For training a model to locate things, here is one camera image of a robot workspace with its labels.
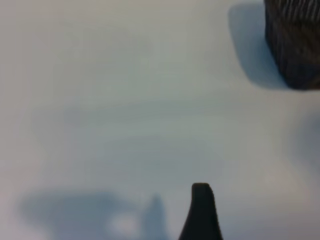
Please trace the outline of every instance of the white table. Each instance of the white table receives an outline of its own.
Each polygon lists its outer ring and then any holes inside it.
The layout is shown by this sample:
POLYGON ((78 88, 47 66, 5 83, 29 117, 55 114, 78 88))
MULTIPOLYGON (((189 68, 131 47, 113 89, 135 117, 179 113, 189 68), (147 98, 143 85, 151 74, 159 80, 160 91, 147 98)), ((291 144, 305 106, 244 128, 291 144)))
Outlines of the white table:
POLYGON ((320 94, 261 1, 0 3, 0 239, 175 240, 191 185, 226 240, 320 239, 320 94))

